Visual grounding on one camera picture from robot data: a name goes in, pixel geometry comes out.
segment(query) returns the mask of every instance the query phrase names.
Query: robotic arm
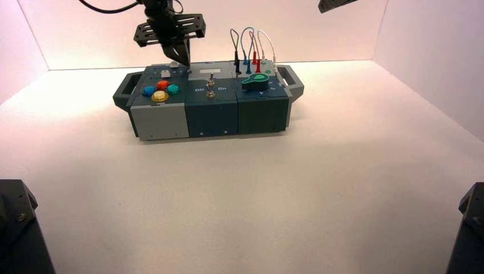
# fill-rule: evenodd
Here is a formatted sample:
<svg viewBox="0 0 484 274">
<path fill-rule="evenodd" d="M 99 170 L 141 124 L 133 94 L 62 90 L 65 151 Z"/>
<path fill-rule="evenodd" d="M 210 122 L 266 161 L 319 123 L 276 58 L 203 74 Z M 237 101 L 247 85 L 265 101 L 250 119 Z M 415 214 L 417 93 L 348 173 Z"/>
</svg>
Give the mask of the robotic arm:
<svg viewBox="0 0 484 274">
<path fill-rule="evenodd" d="M 173 0 L 136 0 L 137 2 L 117 10 L 102 10 L 84 0 L 79 0 L 91 10 L 100 13 L 113 14 L 128 10 L 139 4 L 145 6 L 144 13 L 148 17 L 146 23 L 138 25 L 134 40 L 140 47 L 161 44 L 165 55 L 188 68 L 190 67 L 190 39 L 205 37 L 207 25 L 201 14 L 182 14 L 175 11 Z"/>
</svg>

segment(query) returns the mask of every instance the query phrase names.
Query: white table surface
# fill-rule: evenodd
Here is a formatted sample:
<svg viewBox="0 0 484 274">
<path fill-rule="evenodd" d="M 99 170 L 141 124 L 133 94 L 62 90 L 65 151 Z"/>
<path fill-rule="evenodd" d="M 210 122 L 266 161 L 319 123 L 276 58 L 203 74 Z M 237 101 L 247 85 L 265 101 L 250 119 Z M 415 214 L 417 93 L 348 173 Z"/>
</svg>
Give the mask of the white table surface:
<svg viewBox="0 0 484 274">
<path fill-rule="evenodd" d="M 141 142 L 111 99 L 139 69 L 2 104 L 0 177 L 37 197 L 57 272 L 444 273 L 484 143 L 372 61 L 291 66 L 284 134 Z"/>
</svg>

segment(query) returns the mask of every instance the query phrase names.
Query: black metal stand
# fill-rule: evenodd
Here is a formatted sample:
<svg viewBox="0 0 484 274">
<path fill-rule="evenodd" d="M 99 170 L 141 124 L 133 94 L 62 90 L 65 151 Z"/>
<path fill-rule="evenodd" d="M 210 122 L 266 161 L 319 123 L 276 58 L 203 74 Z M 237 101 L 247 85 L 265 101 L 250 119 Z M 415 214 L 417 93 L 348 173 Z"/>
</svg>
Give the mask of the black metal stand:
<svg viewBox="0 0 484 274">
<path fill-rule="evenodd" d="M 37 201 L 21 180 L 0 180 L 0 273 L 55 274 L 35 217 Z"/>
<path fill-rule="evenodd" d="M 484 273 L 484 183 L 476 183 L 462 198 L 462 224 L 447 274 Z"/>
</svg>

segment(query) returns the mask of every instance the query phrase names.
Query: module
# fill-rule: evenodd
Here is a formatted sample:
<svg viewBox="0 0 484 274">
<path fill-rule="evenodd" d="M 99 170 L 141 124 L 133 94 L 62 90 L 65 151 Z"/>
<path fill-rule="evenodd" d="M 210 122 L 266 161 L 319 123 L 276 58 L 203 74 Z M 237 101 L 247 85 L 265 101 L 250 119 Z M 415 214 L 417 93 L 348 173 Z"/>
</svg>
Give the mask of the module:
<svg viewBox="0 0 484 274">
<path fill-rule="evenodd" d="M 152 65 L 127 74 L 113 96 L 141 140 L 285 131 L 304 85 L 287 65 L 264 60 Z"/>
</svg>

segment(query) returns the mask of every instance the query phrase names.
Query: yellow button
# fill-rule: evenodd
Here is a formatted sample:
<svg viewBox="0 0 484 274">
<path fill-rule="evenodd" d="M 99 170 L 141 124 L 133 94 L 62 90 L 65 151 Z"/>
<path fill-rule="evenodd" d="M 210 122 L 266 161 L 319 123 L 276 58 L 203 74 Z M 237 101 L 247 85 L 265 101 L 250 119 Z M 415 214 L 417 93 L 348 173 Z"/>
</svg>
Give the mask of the yellow button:
<svg viewBox="0 0 484 274">
<path fill-rule="evenodd" d="M 151 100 L 153 100 L 155 102 L 164 102 L 168 99 L 168 97 L 170 97 L 170 96 L 166 92 L 160 90 L 160 91 L 155 92 L 151 96 Z"/>
</svg>

